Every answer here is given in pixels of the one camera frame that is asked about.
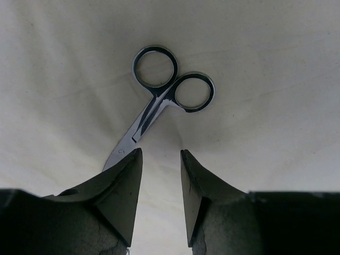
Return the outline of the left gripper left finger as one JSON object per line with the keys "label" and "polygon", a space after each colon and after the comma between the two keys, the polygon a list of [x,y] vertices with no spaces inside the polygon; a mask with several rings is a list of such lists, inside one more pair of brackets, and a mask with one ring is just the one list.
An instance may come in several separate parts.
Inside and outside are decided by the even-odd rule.
{"label": "left gripper left finger", "polygon": [[127,254],[142,165],[138,148],[59,195],[1,189],[1,254]]}

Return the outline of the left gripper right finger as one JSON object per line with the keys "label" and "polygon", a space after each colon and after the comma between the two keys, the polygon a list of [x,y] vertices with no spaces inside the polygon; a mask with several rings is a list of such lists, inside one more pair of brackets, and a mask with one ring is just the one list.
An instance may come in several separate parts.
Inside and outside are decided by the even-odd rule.
{"label": "left gripper right finger", "polygon": [[181,151],[193,254],[339,254],[339,193],[245,193]]}

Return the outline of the beige cloth mat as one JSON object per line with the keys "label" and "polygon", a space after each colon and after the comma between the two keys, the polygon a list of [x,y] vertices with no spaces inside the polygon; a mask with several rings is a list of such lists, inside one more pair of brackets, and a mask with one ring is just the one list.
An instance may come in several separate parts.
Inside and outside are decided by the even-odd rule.
{"label": "beige cloth mat", "polygon": [[101,172],[151,99],[148,45],[216,94],[139,141],[131,254],[190,254],[180,151],[242,191],[339,190],[339,1],[1,1],[1,187],[59,194]]}

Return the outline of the small steel scissors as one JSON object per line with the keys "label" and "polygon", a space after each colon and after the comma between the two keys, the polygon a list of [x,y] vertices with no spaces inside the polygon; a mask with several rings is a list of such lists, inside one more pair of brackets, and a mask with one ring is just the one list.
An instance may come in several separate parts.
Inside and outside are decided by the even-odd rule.
{"label": "small steel scissors", "polygon": [[[137,67],[142,59],[150,53],[160,53],[170,60],[172,64],[172,74],[163,84],[153,86],[143,81],[137,72]],[[158,115],[167,107],[173,106],[187,113],[195,113],[206,108],[214,99],[215,85],[212,79],[202,72],[188,72],[179,76],[179,64],[175,55],[166,47],[160,45],[150,45],[142,48],[135,56],[132,62],[132,74],[140,86],[147,89],[152,94],[152,99],[143,109],[137,119],[130,126],[124,137],[120,140],[110,156],[106,160],[103,171],[116,165],[134,148],[137,142],[142,138],[144,133],[150,128]],[[194,107],[185,106],[176,98],[176,91],[179,86],[186,80],[197,79],[203,81],[209,88],[209,96],[202,103]]]}

